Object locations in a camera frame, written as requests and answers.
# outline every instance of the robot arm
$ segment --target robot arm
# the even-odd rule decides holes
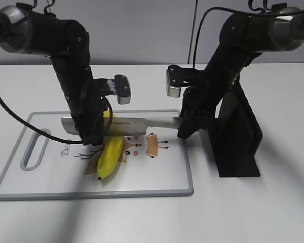
[[[130,102],[125,76],[93,79],[89,66],[89,34],[74,20],[40,14],[17,3],[0,10],[0,46],[10,53],[49,56],[85,144],[101,142],[106,95],[117,95],[119,104]]]
[[[294,7],[272,13],[292,13]],[[181,117],[184,117],[178,137],[186,139],[198,129],[209,128],[216,106],[238,78],[242,69],[263,52],[292,51],[304,42],[304,14],[284,17],[250,17],[231,15],[225,22],[220,44],[205,70],[169,66],[167,91],[183,95]]]

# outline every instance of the white table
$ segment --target white table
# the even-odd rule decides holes
[[[112,97],[114,109],[180,109],[181,99],[166,96],[166,68],[93,73],[129,78],[131,104]],[[260,178],[219,178],[195,134],[187,141],[192,196],[0,202],[0,242],[304,242],[304,64],[253,64],[241,84],[263,131]],[[49,65],[1,65],[0,94],[24,118],[68,110]],[[21,129],[0,107],[0,174]]]

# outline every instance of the yellow banana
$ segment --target yellow banana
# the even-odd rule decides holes
[[[109,117],[109,111],[104,112],[104,117]],[[106,137],[104,150],[99,158],[97,174],[98,179],[108,177],[116,168],[124,144],[123,137]]]

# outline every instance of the black mount stand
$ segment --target black mount stand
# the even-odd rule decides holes
[[[260,176],[254,154],[262,132],[239,83],[223,97],[209,136],[220,177]]]
[[[179,97],[181,87],[198,86],[203,78],[202,71],[171,65],[167,70],[168,95]],[[190,99],[193,103],[198,97]],[[262,132],[237,80],[232,90],[225,93],[218,118],[205,119],[201,125],[199,120],[189,117],[189,113],[187,115],[185,97],[180,116],[185,120],[178,137],[185,139],[199,128],[208,130],[220,177],[260,176],[254,154],[261,142]]]

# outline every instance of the knife blade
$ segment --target knife blade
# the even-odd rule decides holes
[[[108,123],[109,117],[104,118],[104,125]],[[79,135],[75,123],[71,117],[61,118],[63,128],[69,134]],[[113,117],[112,123],[106,136],[140,136],[145,135],[148,127],[179,129],[183,118],[181,117],[145,117],[127,118]]]

